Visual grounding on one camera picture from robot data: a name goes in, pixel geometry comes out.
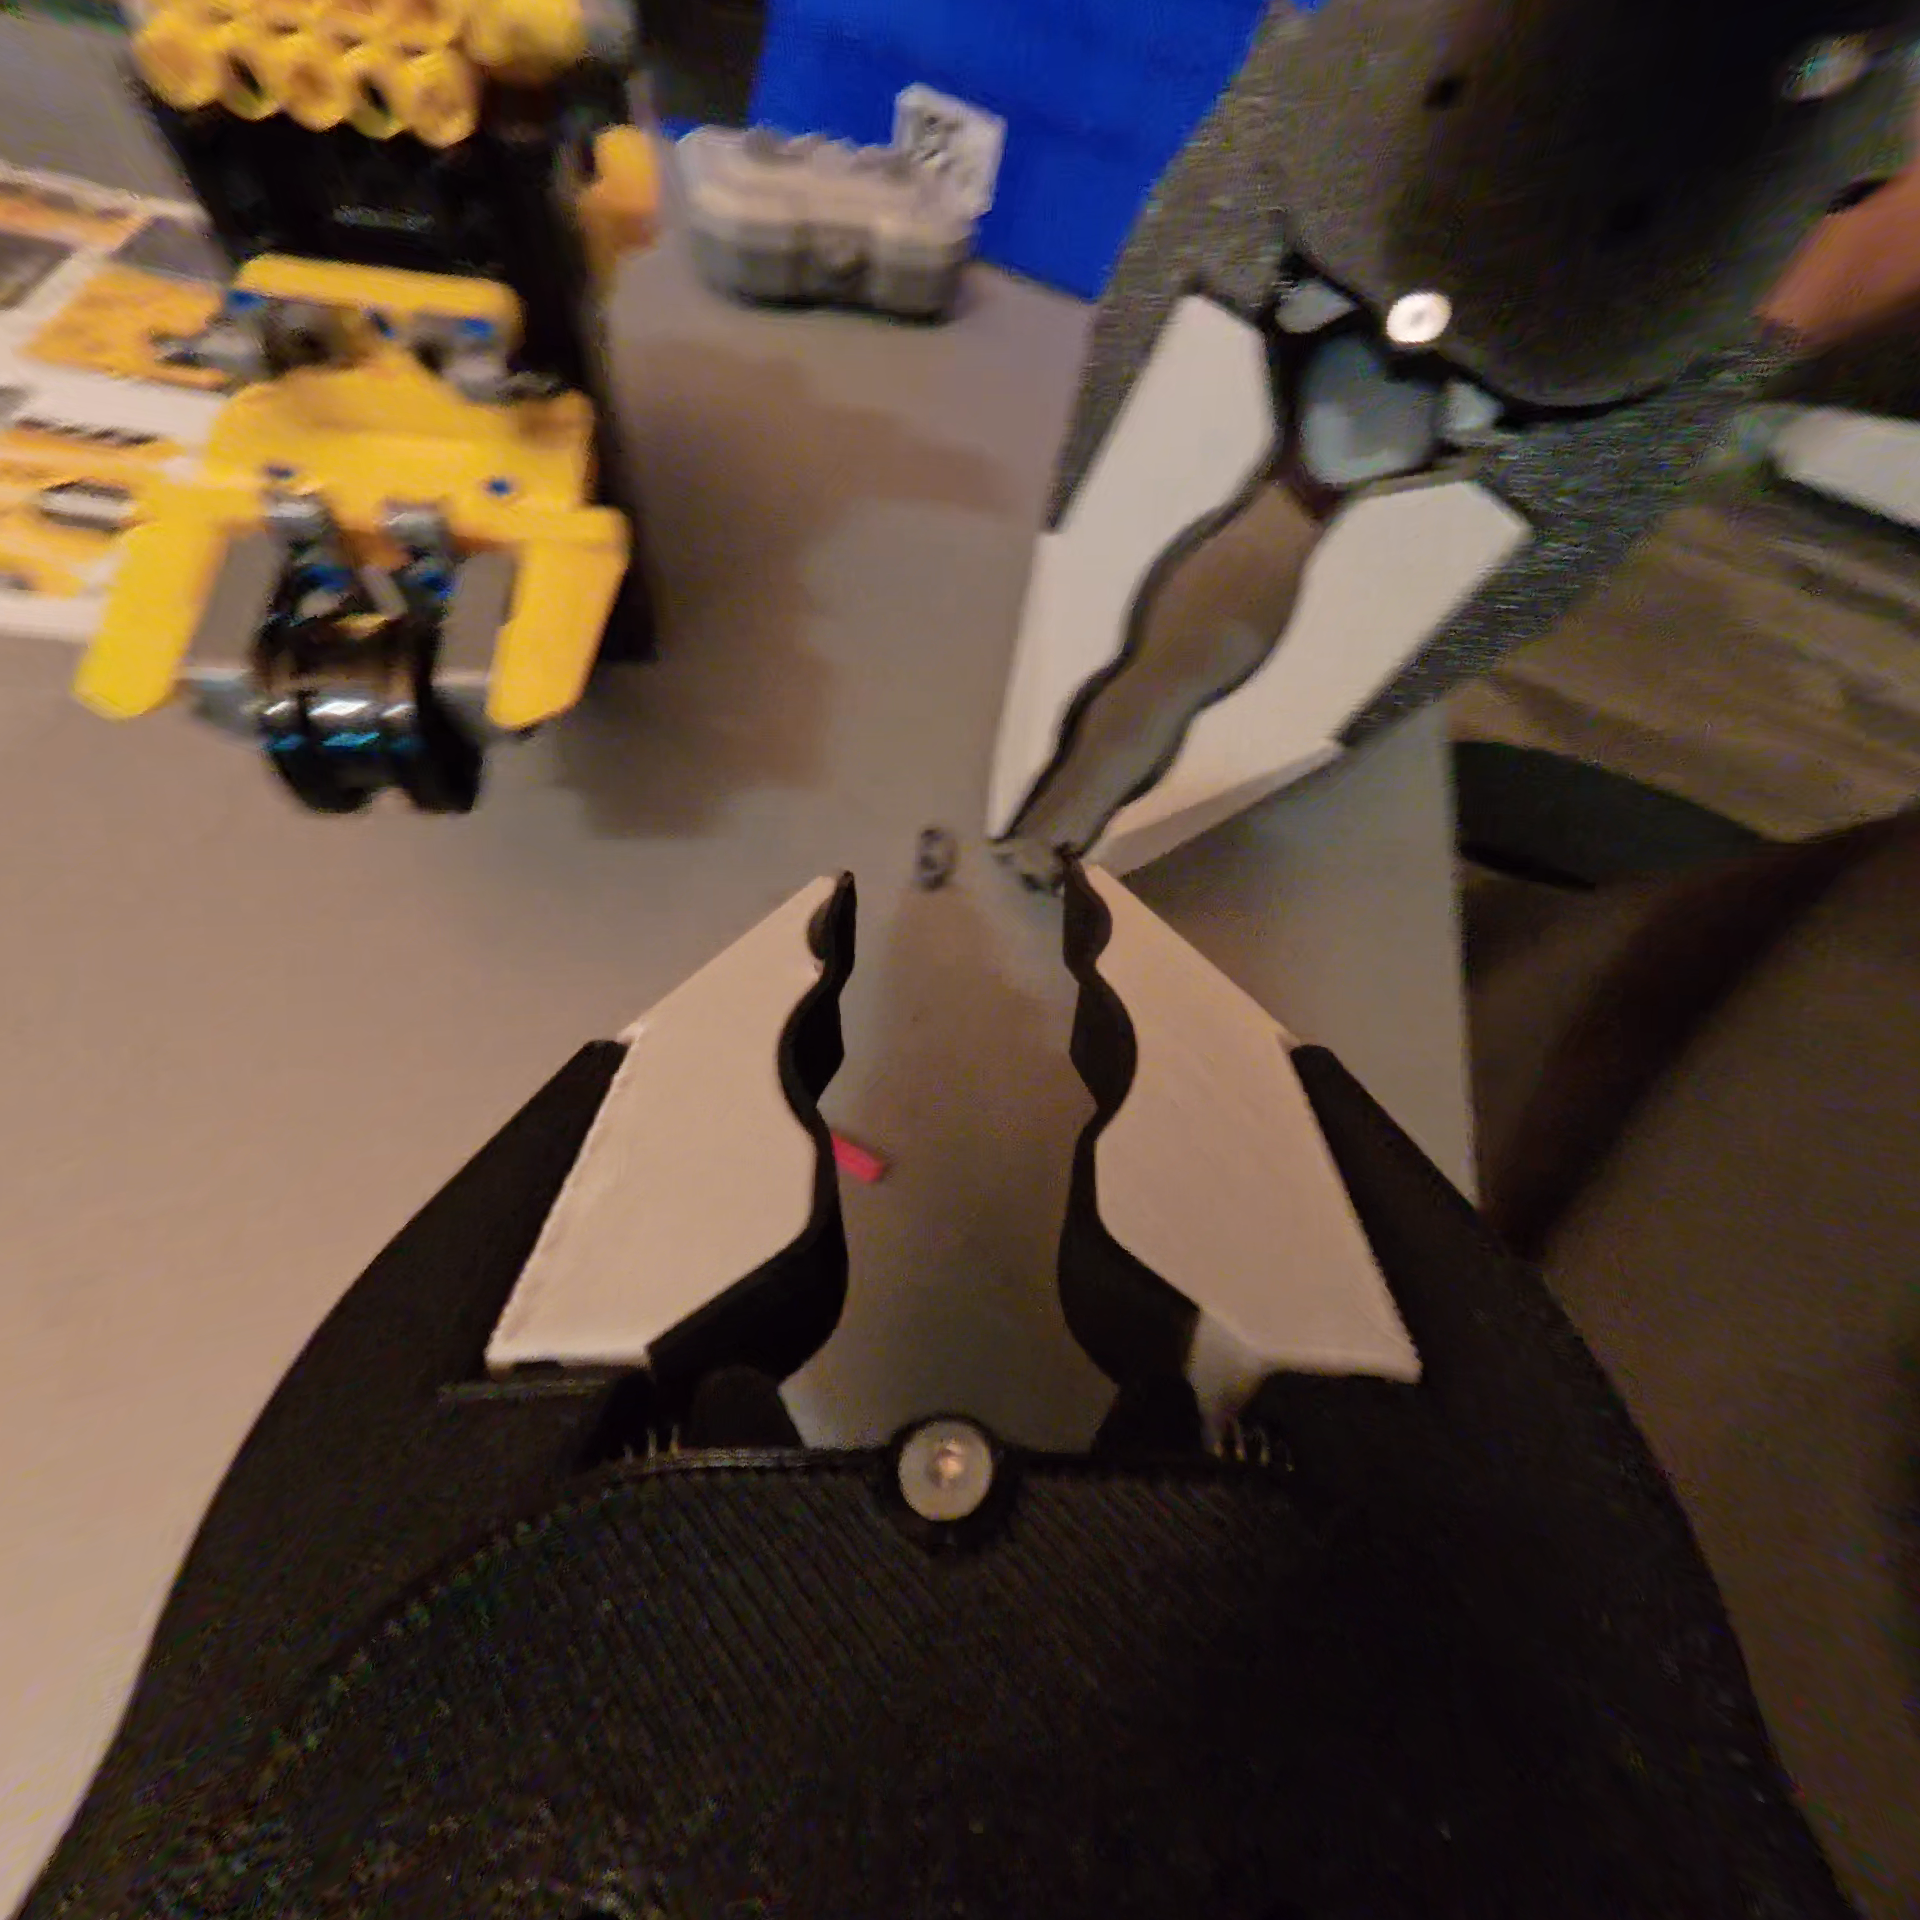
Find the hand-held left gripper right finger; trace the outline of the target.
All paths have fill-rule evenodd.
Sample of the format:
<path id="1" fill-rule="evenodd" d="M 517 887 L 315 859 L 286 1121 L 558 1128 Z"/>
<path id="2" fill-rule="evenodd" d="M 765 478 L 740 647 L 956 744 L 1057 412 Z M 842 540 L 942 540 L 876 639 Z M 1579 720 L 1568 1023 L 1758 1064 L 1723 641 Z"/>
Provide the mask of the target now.
<path id="1" fill-rule="evenodd" d="M 1101 868 L 1072 868 L 1064 1310 L 1117 1386 L 1182 1378 L 1205 1426 L 1278 1374 L 1422 1378 L 1296 1038 Z"/>

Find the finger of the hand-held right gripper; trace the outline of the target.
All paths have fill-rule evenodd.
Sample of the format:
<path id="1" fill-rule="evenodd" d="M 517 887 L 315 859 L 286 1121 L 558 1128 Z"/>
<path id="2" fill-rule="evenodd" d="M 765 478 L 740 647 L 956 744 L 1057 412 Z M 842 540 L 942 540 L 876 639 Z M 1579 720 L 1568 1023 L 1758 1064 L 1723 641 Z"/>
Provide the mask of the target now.
<path id="1" fill-rule="evenodd" d="M 1178 303 L 1070 506 L 1036 542 L 992 755 L 990 839 L 1012 835 L 1072 700 L 1121 657 L 1150 569 L 1259 478 L 1278 434 L 1259 324 L 1203 296 Z"/>
<path id="2" fill-rule="evenodd" d="M 1362 492 L 1308 556 L 1276 652 L 1190 720 L 1092 863 L 1132 874 L 1331 767 L 1345 727 L 1530 540 L 1530 522 L 1469 476 Z"/>

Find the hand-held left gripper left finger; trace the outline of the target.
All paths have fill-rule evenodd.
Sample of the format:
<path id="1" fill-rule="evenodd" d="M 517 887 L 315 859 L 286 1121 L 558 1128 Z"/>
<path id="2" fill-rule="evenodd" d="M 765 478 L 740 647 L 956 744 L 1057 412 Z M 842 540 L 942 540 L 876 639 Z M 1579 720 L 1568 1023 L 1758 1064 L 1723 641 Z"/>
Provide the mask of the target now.
<path id="1" fill-rule="evenodd" d="M 849 1282 L 820 1096 L 842 1064 L 850 874 L 804 882 L 617 1034 L 620 1060 L 485 1350 L 491 1376 L 789 1376 Z"/>

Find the person's right hand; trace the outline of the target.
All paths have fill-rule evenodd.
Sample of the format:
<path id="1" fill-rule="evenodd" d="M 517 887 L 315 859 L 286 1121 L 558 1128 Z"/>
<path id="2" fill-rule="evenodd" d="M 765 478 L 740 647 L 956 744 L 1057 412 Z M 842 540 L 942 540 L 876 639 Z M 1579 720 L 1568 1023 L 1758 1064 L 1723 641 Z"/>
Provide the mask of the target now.
<path id="1" fill-rule="evenodd" d="M 1760 303 L 1760 322 L 1804 356 L 1915 324 L 1918 171 L 1851 188 Z"/>

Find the blue plastic bin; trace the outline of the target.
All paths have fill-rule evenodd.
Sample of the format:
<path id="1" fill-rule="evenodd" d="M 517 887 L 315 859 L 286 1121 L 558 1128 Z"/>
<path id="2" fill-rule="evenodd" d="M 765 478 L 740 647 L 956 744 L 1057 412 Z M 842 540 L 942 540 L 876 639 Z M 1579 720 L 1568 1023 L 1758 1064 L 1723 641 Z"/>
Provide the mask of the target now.
<path id="1" fill-rule="evenodd" d="M 1262 15 L 1259 2 L 773 2 L 750 116 L 909 150 L 981 200 L 979 257 L 1092 300 Z"/>

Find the grey brick battery box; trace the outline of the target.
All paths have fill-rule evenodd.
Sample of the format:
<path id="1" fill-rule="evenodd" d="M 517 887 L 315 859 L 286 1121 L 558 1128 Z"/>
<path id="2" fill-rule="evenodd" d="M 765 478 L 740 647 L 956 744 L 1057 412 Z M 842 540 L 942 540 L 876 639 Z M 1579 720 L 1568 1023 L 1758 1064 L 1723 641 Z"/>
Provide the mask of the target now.
<path id="1" fill-rule="evenodd" d="M 750 306 L 944 324 L 995 207 L 1005 119 L 925 82 L 886 142 L 700 126 L 675 140 L 690 264 Z"/>

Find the yellow black brick vehicle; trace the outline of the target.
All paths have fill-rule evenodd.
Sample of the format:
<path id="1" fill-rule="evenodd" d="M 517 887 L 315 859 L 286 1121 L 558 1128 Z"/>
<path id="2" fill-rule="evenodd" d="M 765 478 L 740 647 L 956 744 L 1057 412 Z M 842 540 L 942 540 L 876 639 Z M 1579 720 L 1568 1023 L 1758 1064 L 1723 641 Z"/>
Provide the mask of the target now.
<path id="1" fill-rule="evenodd" d="M 660 219 L 629 2 L 120 4 L 228 278 L 77 702 L 226 711 L 297 802 L 467 814 L 488 747 L 644 657 L 606 306 Z"/>

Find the sticker sheet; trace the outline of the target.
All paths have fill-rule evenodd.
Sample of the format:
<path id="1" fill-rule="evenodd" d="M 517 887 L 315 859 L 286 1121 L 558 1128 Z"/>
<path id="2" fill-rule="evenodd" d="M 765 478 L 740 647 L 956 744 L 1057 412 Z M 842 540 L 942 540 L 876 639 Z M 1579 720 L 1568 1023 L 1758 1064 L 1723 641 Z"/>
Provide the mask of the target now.
<path id="1" fill-rule="evenodd" d="M 140 498 L 201 463 L 226 384 L 161 347 L 225 264 L 200 208 L 3 168 L 3 633 L 84 643 Z"/>

